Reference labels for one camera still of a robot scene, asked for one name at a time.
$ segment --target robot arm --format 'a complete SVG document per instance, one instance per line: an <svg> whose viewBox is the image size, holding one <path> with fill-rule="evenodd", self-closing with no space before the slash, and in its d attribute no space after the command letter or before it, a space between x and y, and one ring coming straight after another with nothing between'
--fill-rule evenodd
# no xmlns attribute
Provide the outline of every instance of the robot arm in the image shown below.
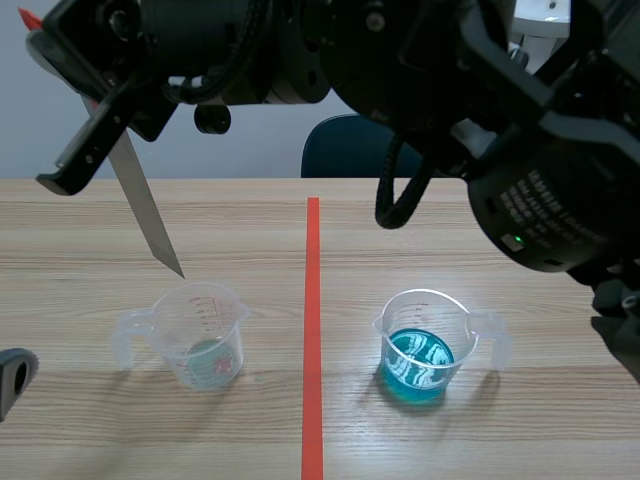
<svg viewBox="0 0 640 480"><path fill-rule="evenodd" d="M333 88L396 138L376 219L406 223L433 173L467 182L478 223L509 258L596 294L592 321L640 381L640 4L573 0L571 36L535 76L507 54L510 0L62 0L28 47L99 102L38 181L72 195L126 129L155 140L177 104L205 133L228 106L313 103ZM473 157L470 119L498 137ZM394 200L399 147L423 163Z"/></svg>

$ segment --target blue chair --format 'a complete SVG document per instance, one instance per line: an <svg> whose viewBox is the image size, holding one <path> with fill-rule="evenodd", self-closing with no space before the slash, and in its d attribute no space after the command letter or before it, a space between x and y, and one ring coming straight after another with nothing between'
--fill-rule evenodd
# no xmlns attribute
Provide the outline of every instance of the blue chair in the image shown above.
<svg viewBox="0 0 640 480"><path fill-rule="evenodd" d="M302 154L302 178L379 178L393 132L360 115L330 118L309 135ZM413 177L421 156L404 145L396 177Z"/></svg>

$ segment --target metal blade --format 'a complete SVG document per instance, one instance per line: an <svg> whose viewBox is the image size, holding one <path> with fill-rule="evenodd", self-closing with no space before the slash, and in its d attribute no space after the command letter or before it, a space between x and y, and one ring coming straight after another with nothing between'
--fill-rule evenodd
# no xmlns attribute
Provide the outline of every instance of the metal blade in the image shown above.
<svg viewBox="0 0 640 480"><path fill-rule="evenodd" d="M83 98L82 101L89 115L91 115L94 110L91 101L86 98ZM138 221L138 225L140 225L140 230L142 230L142 234L147 240L151 253L160 262L184 278L180 262L178 262L178 257L173 250L171 239L162 222L162 217L158 212L153 195L151 195L138 155L126 130L109 153L109 161L122 186L124 195L127 197L129 206Z"/></svg>

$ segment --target table surface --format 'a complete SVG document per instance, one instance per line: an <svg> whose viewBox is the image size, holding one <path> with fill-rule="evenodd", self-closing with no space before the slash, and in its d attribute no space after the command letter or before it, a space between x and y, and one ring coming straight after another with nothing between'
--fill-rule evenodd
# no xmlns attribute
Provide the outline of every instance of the table surface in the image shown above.
<svg viewBox="0 0 640 480"><path fill-rule="evenodd" d="M635 478L640 391L589 326L588 289L524 269L479 230L464 185L435 181L410 224L383 231L370 180L151 181L187 279L253 313L231 388L195 393L135 343L116 371L118 314L181 281L151 258L117 183L57 197L0 181L0 348L41 369L0 425L4 480L300 478L306 200L321 198L327 479ZM501 314L511 368L484 346L437 405L378 388L371 322L410 288Z"/></svg>

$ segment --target measuring cup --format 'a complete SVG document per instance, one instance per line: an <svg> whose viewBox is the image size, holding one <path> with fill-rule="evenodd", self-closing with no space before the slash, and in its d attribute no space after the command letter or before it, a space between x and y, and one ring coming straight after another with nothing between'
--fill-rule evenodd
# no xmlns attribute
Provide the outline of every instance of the measuring cup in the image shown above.
<svg viewBox="0 0 640 480"><path fill-rule="evenodd" d="M214 389L242 367L240 323L249 313L228 288L191 283L169 291L151 308L121 315L111 348L119 367L131 368L131 337L142 335L184 384Z"/></svg>
<svg viewBox="0 0 640 480"><path fill-rule="evenodd" d="M507 367L511 337L495 315L476 315L436 290L408 290L374 321L382 336L380 370L392 393L416 402L444 392L478 341L492 340L492 366Z"/></svg>

